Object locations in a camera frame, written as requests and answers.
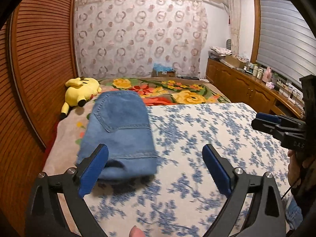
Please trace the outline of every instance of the metal screw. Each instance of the metal screw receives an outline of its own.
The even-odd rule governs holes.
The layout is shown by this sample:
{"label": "metal screw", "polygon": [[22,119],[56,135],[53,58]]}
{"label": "metal screw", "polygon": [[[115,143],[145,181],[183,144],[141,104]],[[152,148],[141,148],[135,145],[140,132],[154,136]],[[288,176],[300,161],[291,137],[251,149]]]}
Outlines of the metal screw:
{"label": "metal screw", "polygon": [[41,172],[39,173],[38,178],[43,178],[44,176],[45,176],[45,172]]}
{"label": "metal screw", "polygon": [[265,174],[265,176],[266,176],[267,178],[272,178],[272,177],[273,177],[272,173],[270,173],[270,172],[267,172],[267,173]]}
{"label": "metal screw", "polygon": [[67,169],[67,173],[68,173],[69,175],[72,175],[72,174],[75,173],[75,172],[76,172],[76,169],[75,169],[74,167],[71,167],[71,168]]}
{"label": "metal screw", "polygon": [[241,169],[241,168],[235,168],[235,172],[238,174],[238,175],[241,175],[244,171]]}

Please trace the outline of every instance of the window blind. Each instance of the window blind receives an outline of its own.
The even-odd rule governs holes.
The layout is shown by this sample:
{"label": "window blind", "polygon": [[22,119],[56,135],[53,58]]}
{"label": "window blind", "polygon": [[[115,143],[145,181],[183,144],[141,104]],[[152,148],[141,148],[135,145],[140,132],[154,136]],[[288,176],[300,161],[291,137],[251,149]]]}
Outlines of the window blind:
{"label": "window blind", "polygon": [[289,0],[260,0],[257,62],[301,87],[299,78],[316,75],[316,39]]}

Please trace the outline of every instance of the louvered wooden door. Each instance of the louvered wooden door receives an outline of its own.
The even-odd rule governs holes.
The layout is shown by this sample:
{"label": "louvered wooden door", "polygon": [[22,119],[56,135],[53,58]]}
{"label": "louvered wooden door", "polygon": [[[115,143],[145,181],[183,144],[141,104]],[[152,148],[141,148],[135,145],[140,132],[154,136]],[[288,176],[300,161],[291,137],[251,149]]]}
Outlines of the louvered wooden door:
{"label": "louvered wooden door", "polygon": [[0,210],[21,236],[64,84],[77,76],[73,2],[23,0],[0,31]]}

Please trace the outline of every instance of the yellow plush toy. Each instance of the yellow plush toy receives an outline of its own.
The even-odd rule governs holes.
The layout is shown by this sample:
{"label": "yellow plush toy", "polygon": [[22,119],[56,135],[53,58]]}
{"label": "yellow plush toy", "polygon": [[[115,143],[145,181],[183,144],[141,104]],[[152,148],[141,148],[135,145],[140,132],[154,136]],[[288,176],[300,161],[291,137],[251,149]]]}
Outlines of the yellow plush toy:
{"label": "yellow plush toy", "polygon": [[101,92],[100,84],[94,78],[77,77],[66,82],[68,87],[65,94],[65,103],[61,108],[60,120],[67,117],[69,107],[83,107],[87,100]]}

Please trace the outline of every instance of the wall curtain with circles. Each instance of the wall curtain with circles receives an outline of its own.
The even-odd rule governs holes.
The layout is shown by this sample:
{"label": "wall curtain with circles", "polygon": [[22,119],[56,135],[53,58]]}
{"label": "wall curtain with circles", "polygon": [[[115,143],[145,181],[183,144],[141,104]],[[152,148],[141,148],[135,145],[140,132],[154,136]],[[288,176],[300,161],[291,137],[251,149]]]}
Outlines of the wall curtain with circles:
{"label": "wall curtain with circles", "polygon": [[199,76],[208,22],[199,0],[76,0],[79,74],[147,77],[154,63]]}

